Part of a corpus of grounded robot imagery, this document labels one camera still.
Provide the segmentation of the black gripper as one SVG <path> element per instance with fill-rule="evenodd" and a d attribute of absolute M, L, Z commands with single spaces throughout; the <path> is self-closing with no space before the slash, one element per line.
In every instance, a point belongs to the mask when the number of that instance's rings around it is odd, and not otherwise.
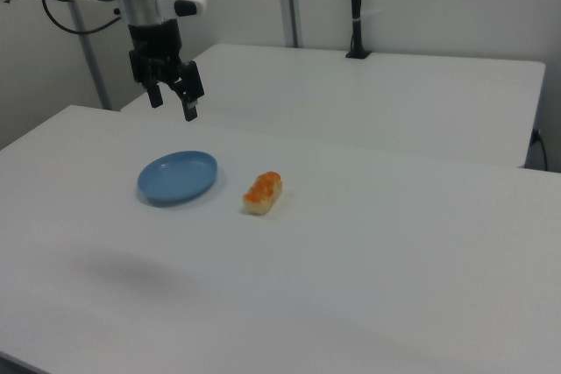
<path fill-rule="evenodd" d="M 167 84 L 180 98 L 187 122 L 197 118 L 196 105 L 204 96 L 201 76 L 194 61 L 183 62 L 179 25 L 169 19 L 157 25 L 129 25 L 133 49 L 129 51 L 133 78 L 148 94 L 150 104 L 163 104 L 160 82 Z"/>

